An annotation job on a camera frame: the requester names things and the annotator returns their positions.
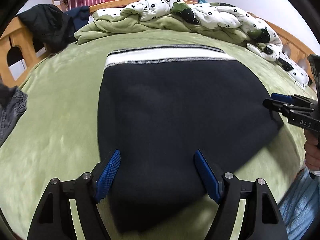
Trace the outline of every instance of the metal screw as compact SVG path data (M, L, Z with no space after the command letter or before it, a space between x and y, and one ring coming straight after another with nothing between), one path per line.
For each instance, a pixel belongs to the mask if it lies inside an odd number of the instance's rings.
M50 184L51 184L51 185L57 184L58 181L59 181L59 179L53 178L52 180L50 180Z
M232 179L233 178L233 174L231 172L226 172L224 174L224 176L227 178L227 179Z
M263 184L265 184L266 183L266 181L264 180L264 179L258 179L258 183L260 184L260 185L263 185Z
M82 178L83 179L89 179L91 177L91 173L90 172L85 172L84 174L82 174Z

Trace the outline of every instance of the blue fabric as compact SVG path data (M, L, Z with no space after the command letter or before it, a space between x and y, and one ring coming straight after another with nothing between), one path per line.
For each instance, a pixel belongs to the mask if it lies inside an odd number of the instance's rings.
M100 202L109 192L113 179L119 169L121 162L121 154L119 150L115 150L113 156L102 172L99 180L97 181L97 192L94 196L94 199L97 203Z
M319 207L319 178L311 179L309 169L305 168L279 204L289 240L299 240L304 235Z
M196 168L199 172L204 187L208 192L209 197L213 199L217 204L219 204L221 196L219 194L218 181L199 150L196 151L194 160Z
M75 26L76 31L81 29L83 26L88 24L89 21L89 6L81 6L73 8L69 11L64 12L68 14L73 19L73 24Z
M209 2L206 0L198 0L198 3L209 3Z
M281 102L286 102L290 105L293 105L293 99L291 96L286 96L286 95L282 95L282 94L278 94L278 93L272 93L271 94L271 98L273 100L278 100L278 101L281 101Z

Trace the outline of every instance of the blue gripper pad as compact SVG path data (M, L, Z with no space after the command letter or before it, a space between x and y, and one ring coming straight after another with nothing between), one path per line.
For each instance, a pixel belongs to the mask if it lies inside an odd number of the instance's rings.
M218 181L199 150L196 151L194 160L196 168L200 174L201 180L208 192L209 197L213 199L217 204L219 204L222 197L219 194Z
M271 99L278 100L278 101L281 101L281 102L286 102L289 105L293 105L293 103L294 103L291 96L286 96L286 95L277 94L277 93L272 93L271 94Z
M113 156L105 167L104 171L100 175L100 178L97 181L97 190L94 196L94 199L97 203L105 198L108 194L108 191L111 187L113 179L118 171L120 166L121 155L119 150L115 150Z

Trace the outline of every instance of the black jacket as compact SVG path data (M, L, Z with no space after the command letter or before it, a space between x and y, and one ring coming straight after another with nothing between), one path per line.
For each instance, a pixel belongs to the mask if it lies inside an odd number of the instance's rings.
M52 53L57 53L76 41L72 17L53 4L35 5L18 14L18 17L35 38L50 47Z

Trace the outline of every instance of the wooden headboard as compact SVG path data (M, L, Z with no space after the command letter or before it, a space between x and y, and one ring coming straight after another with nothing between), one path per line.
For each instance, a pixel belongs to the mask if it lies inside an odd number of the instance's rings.
M310 54L314 54L314 52L307 47L306 44L304 44L302 41L298 40L295 36L290 34L289 32L285 31L284 29L278 27L277 25L274 25L271 22L266 21L270 27L279 35L283 45L288 45L291 49L291 56L290 58L295 62L298 63L300 59L307 58ZM314 81L312 72L311 72L311 66L308 60L306 60L308 64L307 74L309 77Z

